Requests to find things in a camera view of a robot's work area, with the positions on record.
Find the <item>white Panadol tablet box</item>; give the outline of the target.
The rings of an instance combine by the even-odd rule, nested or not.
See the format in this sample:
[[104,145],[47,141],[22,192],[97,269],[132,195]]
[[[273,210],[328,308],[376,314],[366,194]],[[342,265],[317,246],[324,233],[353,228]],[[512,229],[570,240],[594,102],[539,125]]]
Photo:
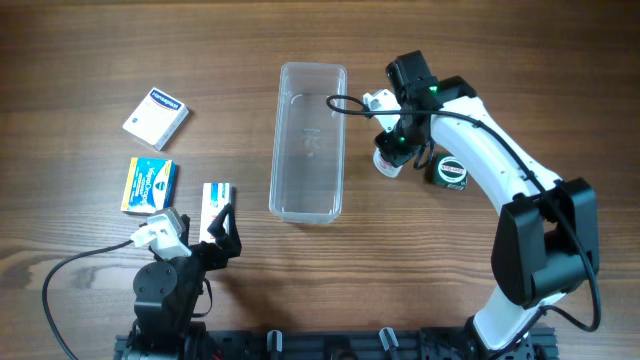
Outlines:
[[208,227],[227,204],[233,203],[233,187],[230,183],[204,183],[202,187],[199,241],[214,243]]

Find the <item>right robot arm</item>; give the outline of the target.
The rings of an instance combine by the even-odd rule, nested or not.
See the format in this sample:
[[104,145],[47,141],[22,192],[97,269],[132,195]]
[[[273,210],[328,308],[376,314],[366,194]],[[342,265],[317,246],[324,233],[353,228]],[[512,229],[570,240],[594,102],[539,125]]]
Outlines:
[[568,320],[587,332],[601,322],[597,201],[582,178],[564,180],[528,155],[491,118],[462,77],[434,76],[414,51],[387,65],[391,87],[365,94],[383,130],[376,137],[381,171],[400,169],[434,145],[446,149],[478,183],[499,214],[491,254],[497,286],[467,327],[481,357],[496,358],[556,302],[583,282],[593,319]]

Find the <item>small green square box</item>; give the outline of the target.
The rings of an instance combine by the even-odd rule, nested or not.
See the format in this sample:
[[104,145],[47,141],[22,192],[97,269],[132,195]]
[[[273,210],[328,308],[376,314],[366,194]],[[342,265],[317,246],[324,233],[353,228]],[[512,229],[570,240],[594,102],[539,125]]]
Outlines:
[[426,170],[428,183],[462,191],[467,187],[468,171],[462,163],[448,153],[437,153]]

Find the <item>blue Vicks VapoDrops box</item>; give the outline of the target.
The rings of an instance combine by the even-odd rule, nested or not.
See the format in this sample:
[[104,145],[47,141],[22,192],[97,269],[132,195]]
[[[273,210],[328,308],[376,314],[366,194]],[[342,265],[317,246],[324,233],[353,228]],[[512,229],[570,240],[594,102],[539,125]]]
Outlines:
[[169,207],[176,172],[172,160],[132,157],[120,210],[147,215]]

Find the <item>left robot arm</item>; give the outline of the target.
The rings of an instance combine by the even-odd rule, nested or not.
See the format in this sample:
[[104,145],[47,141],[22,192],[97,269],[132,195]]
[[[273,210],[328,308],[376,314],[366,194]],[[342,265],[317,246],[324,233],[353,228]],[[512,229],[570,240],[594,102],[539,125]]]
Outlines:
[[206,273],[223,269],[241,254],[232,205],[225,205],[208,226],[212,242],[188,243],[190,219],[172,208],[157,211],[134,232],[135,246],[146,246],[154,261],[136,274],[136,319],[126,336],[116,339],[116,359],[222,359],[195,306],[212,293]]

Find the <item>white Hansaplast plaster box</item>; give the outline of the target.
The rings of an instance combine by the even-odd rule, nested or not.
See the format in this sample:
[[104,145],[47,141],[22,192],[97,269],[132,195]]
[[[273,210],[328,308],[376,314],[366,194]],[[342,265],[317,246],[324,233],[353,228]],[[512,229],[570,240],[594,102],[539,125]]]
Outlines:
[[156,151],[162,151],[189,116],[180,100],[153,87],[127,118],[122,128]]

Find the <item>small white bottle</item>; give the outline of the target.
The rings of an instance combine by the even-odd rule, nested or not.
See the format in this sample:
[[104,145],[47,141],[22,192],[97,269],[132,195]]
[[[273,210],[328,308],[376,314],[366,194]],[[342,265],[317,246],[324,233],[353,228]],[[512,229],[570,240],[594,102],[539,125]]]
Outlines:
[[384,160],[379,148],[375,149],[373,163],[381,174],[389,178],[396,178],[402,170],[401,166],[395,167],[390,162]]

